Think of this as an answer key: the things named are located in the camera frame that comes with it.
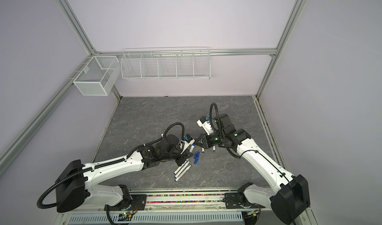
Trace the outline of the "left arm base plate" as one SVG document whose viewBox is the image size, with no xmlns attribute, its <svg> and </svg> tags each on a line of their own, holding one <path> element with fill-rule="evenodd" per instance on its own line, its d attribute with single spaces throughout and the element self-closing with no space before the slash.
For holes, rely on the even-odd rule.
<svg viewBox="0 0 382 225">
<path fill-rule="evenodd" d="M 146 194 L 133 194 L 131 199 L 123 199 L 115 206 L 109 206 L 109 211 L 143 211 L 147 200 Z"/>
</svg>

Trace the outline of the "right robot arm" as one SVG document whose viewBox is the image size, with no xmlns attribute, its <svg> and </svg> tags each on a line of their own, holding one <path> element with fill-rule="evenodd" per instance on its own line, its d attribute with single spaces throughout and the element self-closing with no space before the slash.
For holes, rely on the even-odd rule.
<svg viewBox="0 0 382 225">
<path fill-rule="evenodd" d="M 294 176 L 277 164 L 245 130 L 236 129 L 227 114 L 213 119 L 201 117 L 197 124 L 206 132 L 197 146 L 208 149 L 221 145 L 227 148 L 247 160 L 270 186 L 263 188 L 247 182 L 237 192 L 225 195 L 227 207 L 270 208 L 281 222 L 290 225 L 310 206 L 307 180 L 302 175 Z"/>
</svg>

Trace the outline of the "white mesh box basket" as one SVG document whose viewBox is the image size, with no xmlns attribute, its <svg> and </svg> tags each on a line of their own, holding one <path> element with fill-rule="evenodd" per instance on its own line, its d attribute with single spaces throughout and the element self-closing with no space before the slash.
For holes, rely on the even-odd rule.
<svg viewBox="0 0 382 225">
<path fill-rule="evenodd" d="M 74 79 L 74 85 L 84 96 L 107 96 L 120 72 L 116 56 L 93 56 Z"/>
</svg>

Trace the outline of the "aluminium frame rails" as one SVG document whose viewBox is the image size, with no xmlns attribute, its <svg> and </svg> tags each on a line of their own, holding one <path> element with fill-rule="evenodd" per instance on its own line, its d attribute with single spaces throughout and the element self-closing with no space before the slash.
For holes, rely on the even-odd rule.
<svg viewBox="0 0 382 225">
<path fill-rule="evenodd" d="M 38 198 L 74 160 L 83 164 L 129 154 L 134 147 L 204 132 L 197 121 L 211 103 L 237 128 L 254 134 L 238 118 L 252 102 L 270 54 L 214 56 L 214 50 L 274 49 L 296 0 L 68 0 L 97 54 L 116 56 L 132 48 L 210 48 L 210 79 L 125 80 L 120 72 L 107 96 L 84 96 L 74 79 L 93 57 L 75 35 L 55 0 L 1 0 L 1 153 L 5 154 L 64 83 L 69 95 L 44 122 L 1 176 L 1 224 L 51 225 L 55 208 L 39 209 Z M 175 181 L 176 162 L 126 173 L 102 182 L 146 194 L 137 213 L 226 212 L 224 194 L 256 169 L 224 148 L 207 150 Z"/>
</svg>

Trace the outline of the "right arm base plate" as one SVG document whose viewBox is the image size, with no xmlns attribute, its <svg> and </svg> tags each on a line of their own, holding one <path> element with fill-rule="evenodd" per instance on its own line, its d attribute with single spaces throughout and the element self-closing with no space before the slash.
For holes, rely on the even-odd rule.
<svg viewBox="0 0 382 225">
<path fill-rule="evenodd" d="M 259 204 L 251 204 L 240 193 L 225 193 L 222 201 L 227 209 L 262 209 L 265 208 Z"/>
</svg>

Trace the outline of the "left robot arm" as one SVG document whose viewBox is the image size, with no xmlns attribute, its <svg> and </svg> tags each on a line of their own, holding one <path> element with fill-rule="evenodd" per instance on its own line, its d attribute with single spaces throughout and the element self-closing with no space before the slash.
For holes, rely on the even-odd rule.
<svg viewBox="0 0 382 225">
<path fill-rule="evenodd" d="M 130 210 L 133 198 L 127 186 L 103 186 L 114 177 L 175 161 L 178 166 L 193 156 L 188 147 L 195 142 L 190 135 L 180 141 L 175 135 L 164 135 L 135 147 L 129 154 L 95 163 L 72 161 L 56 182 L 37 200 L 40 209 L 56 208 L 66 213 L 83 205 L 100 205 L 112 211 Z"/>
</svg>

